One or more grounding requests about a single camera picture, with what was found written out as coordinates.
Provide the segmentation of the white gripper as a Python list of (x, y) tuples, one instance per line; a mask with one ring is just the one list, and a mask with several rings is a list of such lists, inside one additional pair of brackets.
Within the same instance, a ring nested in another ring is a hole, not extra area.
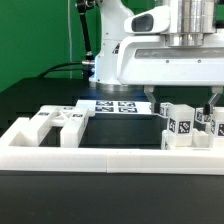
[(160, 112), (153, 86), (212, 86), (203, 114), (213, 113), (223, 94), (224, 30), (215, 27), (212, 10), (152, 9), (126, 19), (124, 30), (120, 83), (145, 86), (153, 113)]

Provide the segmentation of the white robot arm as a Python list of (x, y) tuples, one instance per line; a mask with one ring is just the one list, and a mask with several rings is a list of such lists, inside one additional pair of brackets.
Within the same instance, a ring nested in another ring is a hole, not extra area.
[(224, 90), (224, 22), (216, 22), (222, 0), (155, 0), (139, 14), (121, 0), (95, 2), (102, 34), (92, 86), (142, 86), (151, 103), (156, 86), (209, 86), (204, 113), (213, 112)]

